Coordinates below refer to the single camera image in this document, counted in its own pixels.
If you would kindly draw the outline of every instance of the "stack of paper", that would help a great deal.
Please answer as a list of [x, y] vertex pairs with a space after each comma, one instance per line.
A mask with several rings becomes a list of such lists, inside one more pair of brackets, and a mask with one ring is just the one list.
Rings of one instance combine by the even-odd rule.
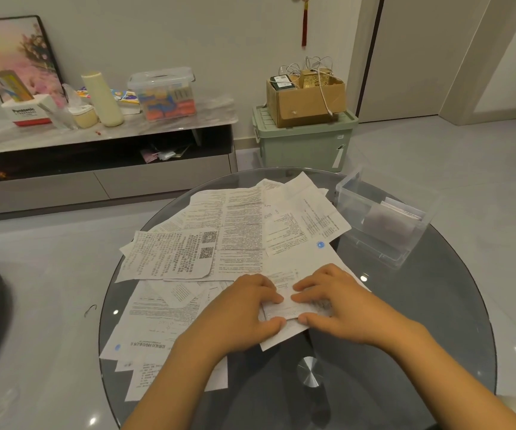
[[[327, 302], [290, 299], [292, 285], [323, 265], [332, 262], [353, 275], [329, 245], [351, 227], [326, 193], [305, 173], [285, 184], [264, 179], [252, 188], [200, 191], [175, 216], [135, 233], [121, 248], [117, 282], [140, 281], [100, 355], [118, 361], [116, 371], [134, 371], [126, 401], [142, 398], [178, 335], [242, 274], [268, 276], [285, 298], [262, 306], [260, 319], [288, 320], [262, 350], [306, 330], [299, 314], [331, 313]], [[227, 387], [224, 358], [206, 390]]]

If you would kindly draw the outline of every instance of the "green storage bin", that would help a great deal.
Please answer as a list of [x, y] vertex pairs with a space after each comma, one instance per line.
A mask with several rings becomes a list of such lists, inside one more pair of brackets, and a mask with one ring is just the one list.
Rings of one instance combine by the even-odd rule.
[[340, 172], [358, 118], [349, 110], [336, 122], [278, 128], [266, 107], [253, 109], [252, 123], [266, 167], [309, 167]]

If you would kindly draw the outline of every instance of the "marble countertop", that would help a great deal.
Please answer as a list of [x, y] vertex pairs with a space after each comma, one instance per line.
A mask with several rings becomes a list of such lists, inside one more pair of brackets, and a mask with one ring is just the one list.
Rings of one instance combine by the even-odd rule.
[[149, 122], [142, 114], [128, 115], [122, 125], [113, 128], [98, 123], [87, 129], [60, 130], [53, 124], [18, 127], [11, 121], [0, 120], [0, 153], [230, 125], [236, 122], [238, 115], [234, 101], [226, 96], [197, 100], [197, 114], [193, 116]]

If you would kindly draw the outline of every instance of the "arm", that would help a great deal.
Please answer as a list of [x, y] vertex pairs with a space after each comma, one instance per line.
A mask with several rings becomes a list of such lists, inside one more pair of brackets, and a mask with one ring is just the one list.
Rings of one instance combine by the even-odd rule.
[[122, 430], [186, 430], [215, 365], [226, 354], [267, 340], [285, 325], [281, 317], [258, 321], [262, 302], [283, 299], [260, 274], [238, 278], [178, 337]]
[[426, 328], [398, 313], [329, 264], [294, 285], [292, 300], [327, 299], [333, 317], [301, 314], [300, 323], [381, 348], [401, 366], [445, 430], [516, 429], [516, 413], [461, 367]]

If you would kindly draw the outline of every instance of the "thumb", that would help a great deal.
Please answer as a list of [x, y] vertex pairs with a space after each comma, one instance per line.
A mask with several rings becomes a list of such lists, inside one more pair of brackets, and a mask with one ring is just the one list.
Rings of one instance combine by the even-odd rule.
[[283, 317], [274, 317], [258, 325], [258, 342], [266, 341], [278, 333], [286, 325]]
[[339, 322], [335, 318], [324, 317], [313, 312], [305, 312], [300, 314], [297, 318], [298, 322], [302, 325], [308, 325], [314, 329], [321, 330], [322, 332], [329, 333], [334, 337], [339, 337]]

